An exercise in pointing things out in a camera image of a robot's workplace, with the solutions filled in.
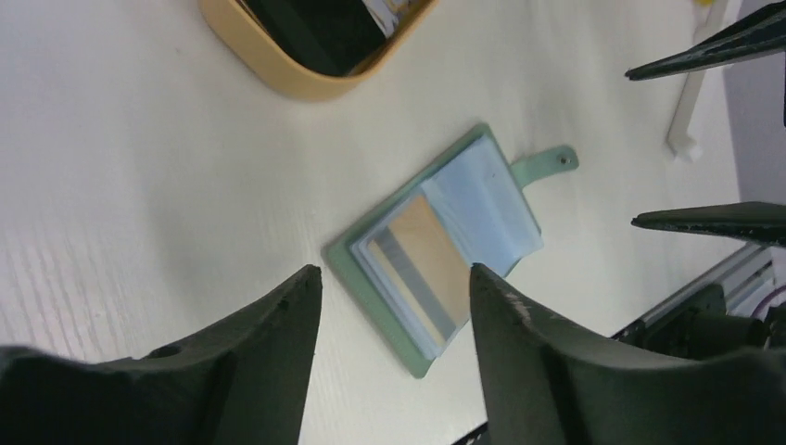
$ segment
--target gray wall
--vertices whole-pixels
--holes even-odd
[[[740,17],[771,3],[744,0]],[[784,55],[738,63],[726,70],[729,121],[742,200],[786,204]]]

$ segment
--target wood grain surface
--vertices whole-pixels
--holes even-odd
[[[526,197],[546,247],[510,280],[611,334],[738,244],[638,231],[736,201],[723,96],[692,165],[664,144],[681,77],[623,73],[691,45],[685,0],[451,0],[378,76],[284,99],[194,0],[0,6],[0,342],[141,356],[264,295],[478,121],[509,159],[572,144]],[[447,445],[486,416],[471,325],[413,379],[333,275],[304,444]]]

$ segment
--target card holder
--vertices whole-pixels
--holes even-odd
[[[543,247],[520,184],[578,162],[567,146],[530,160],[537,168],[512,169],[489,127],[477,125],[326,247],[330,267],[415,377],[468,322],[471,265],[506,275]]]

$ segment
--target tan container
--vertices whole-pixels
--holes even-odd
[[[396,52],[437,0],[423,0],[414,8],[378,54],[357,73],[325,76],[288,56],[237,0],[199,0],[208,25],[273,90],[307,101],[328,100],[345,94],[373,76]]]

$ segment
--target cable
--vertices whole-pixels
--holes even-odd
[[[751,313],[751,317],[758,317],[759,313],[764,309],[768,308],[769,303],[771,303],[773,299],[775,299],[778,295],[782,294],[783,292],[786,292],[786,286],[778,287],[772,292],[770,292],[769,294],[767,294],[767,296],[764,297],[761,301],[759,301],[759,304],[756,305],[756,309],[754,309],[754,311]]]

